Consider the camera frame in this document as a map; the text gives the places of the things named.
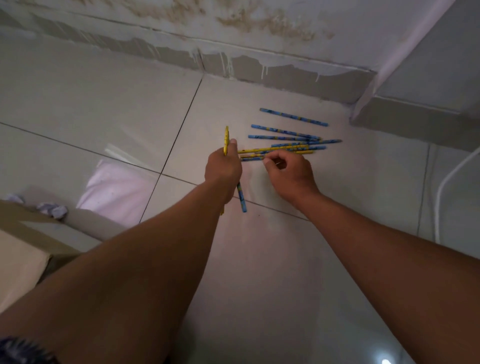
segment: tile grout line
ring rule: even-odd
[[[138,166],[138,165],[133,164],[133,163],[130,163],[130,162],[126,162],[126,161],[121,160],[121,159],[117,159],[117,158],[114,158],[114,157],[111,157],[111,156],[106,156],[105,154],[98,153],[98,152],[96,152],[96,151],[83,148],[83,147],[81,147],[81,146],[74,146],[73,144],[70,144],[70,143],[67,143],[67,142],[63,142],[63,141],[61,141],[61,140],[57,140],[57,139],[54,139],[54,138],[50,138],[49,136],[45,136],[45,135],[42,135],[42,134],[38,134],[38,133],[32,132],[32,131],[30,131],[30,130],[26,130],[26,129],[20,128],[20,127],[18,127],[18,126],[6,124],[6,123],[1,122],[1,121],[0,121],[0,124],[1,124],[1,125],[4,125],[4,126],[7,126],[7,127],[9,127],[9,128],[14,128],[14,129],[20,130],[20,131],[25,132],[25,133],[33,134],[33,135],[39,136],[39,137],[41,137],[41,138],[45,138],[45,139],[51,140],[51,141],[53,141],[53,142],[57,142],[57,143],[63,144],[63,145],[65,145],[65,146],[71,146],[71,147],[73,147],[73,148],[77,148],[77,149],[83,150],[83,151],[85,151],[85,152],[89,152],[89,153],[96,154],[96,155],[98,155],[98,156],[102,156],[102,157],[105,157],[105,158],[117,160],[117,161],[119,161],[119,162],[128,164],[128,165],[130,165],[130,166],[138,167],[138,168],[141,168],[141,169],[143,169],[143,170],[147,170],[147,171],[149,171],[149,172],[153,172],[153,173],[158,173],[158,174],[160,174],[160,172],[158,172],[157,170],[151,170],[151,169],[149,169],[149,168],[141,167],[141,166]]]
[[[430,158],[430,147],[431,147],[431,143],[428,143],[428,147],[427,147],[427,160],[425,162],[425,172],[423,174],[423,183],[422,183],[422,191],[421,191],[421,198],[420,198],[420,209],[419,209],[419,219],[418,219],[418,223],[417,223],[417,236],[420,234],[420,223],[421,223],[421,214],[422,214],[422,210],[423,210],[423,201],[424,201],[424,198],[425,198],[425,184],[427,182],[427,172],[428,172],[428,161],[429,161],[429,158]]]
[[[157,180],[156,180],[155,186],[153,187],[152,193],[150,194],[150,197],[148,198],[148,202],[147,202],[147,204],[145,205],[145,209],[144,209],[144,211],[143,211],[143,213],[142,213],[142,217],[140,217],[140,220],[138,221],[139,224],[140,224],[140,222],[142,221],[142,219],[144,218],[145,211],[147,210],[148,204],[150,203],[150,200],[152,199],[153,193],[155,192],[156,185],[158,184],[158,181],[160,180],[160,176],[162,175],[162,172],[163,172],[163,170],[165,169],[165,166],[167,165],[168,159],[170,158],[170,154],[172,153],[173,147],[175,146],[175,143],[176,143],[176,141],[177,141],[177,138],[178,138],[179,135],[180,135],[180,131],[181,131],[182,127],[183,127],[183,124],[185,123],[185,120],[187,120],[188,113],[189,113],[189,111],[190,111],[190,108],[192,107],[192,104],[193,104],[193,101],[195,100],[195,97],[197,96],[198,89],[200,88],[200,85],[202,84],[202,80],[203,80],[203,79],[204,79],[204,76],[202,75],[202,78],[200,79],[200,82],[198,83],[197,89],[195,90],[195,94],[193,94],[192,101],[190,102],[190,105],[188,106],[187,112],[185,113],[185,117],[183,118],[183,121],[182,121],[182,123],[181,123],[181,125],[180,125],[179,132],[177,133],[177,136],[175,137],[175,140],[173,141],[172,148],[170,149],[170,151],[169,151],[169,153],[168,153],[167,159],[165,159],[165,164],[163,165],[162,170],[161,170],[161,172],[160,172],[159,175],[158,175],[158,178],[157,178]]]
[[[165,177],[173,178],[174,180],[177,180],[177,181],[181,181],[181,182],[185,182],[185,183],[188,183],[188,184],[193,184],[194,186],[198,186],[196,183],[188,182],[186,180],[182,180],[182,179],[177,178],[177,177],[169,176],[168,174],[162,173],[161,175],[165,176]],[[293,218],[299,218],[300,220],[310,221],[307,218],[301,218],[300,216],[293,215],[293,214],[290,214],[290,213],[285,212],[285,211],[277,210],[275,208],[268,207],[268,206],[265,206],[265,205],[261,205],[261,204],[258,204],[256,202],[253,202],[253,201],[250,201],[250,200],[247,200],[247,199],[245,199],[245,201],[248,202],[249,204],[257,205],[257,206],[264,207],[264,208],[267,208],[267,209],[272,210],[272,211],[280,212],[281,214],[292,216]]]

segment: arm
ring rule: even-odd
[[[272,161],[282,160],[286,168]],[[477,363],[480,261],[378,224],[322,195],[310,163],[286,151],[265,167],[276,191],[325,237],[418,363]]]
[[[162,363],[202,278],[241,163],[210,155],[205,182],[161,214],[78,257],[0,316],[62,364]]]

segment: right hand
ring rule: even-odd
[[[275,161],[287,166],[280,169]],[[302,199],[320,194],[312,166],[302,155],[279,149],[265,156],[264,165],[277,193],[294,207],[299,208]]]

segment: cardboard box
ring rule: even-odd
[[[49,231],[62,231],[62,241]],[[75,259],[80,251],[71,245],[78,234],[92,239],[37,211],[0,201],[0,312]]]

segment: white tile floor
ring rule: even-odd
[[[381,223],[429,237],[421,209],[428,146],[353,128],[343,105],[68,43],[0,40],[0,47],[0,195],[64,203],[68,224],[106,239],[201,183],[225,125],[240,147],[268,146],[247,139],[262,133],[249,127],[257,123],[343,139],[307,156],[321,190]],[[429,161],[433,187],[460,157],[441,150],[442,168]],[[400,344],[322,236],[275,195],[261,162],[243,165],[249,211],[242,214],[236,198],[226,206],[180,336],[179,362],[398,364]],[[469,188],[457,205],[463,185],[445,191],[446,242],[468,222],[473,244],[478,170],[459,177]],[[462,203],[471,207],[468,218]]]

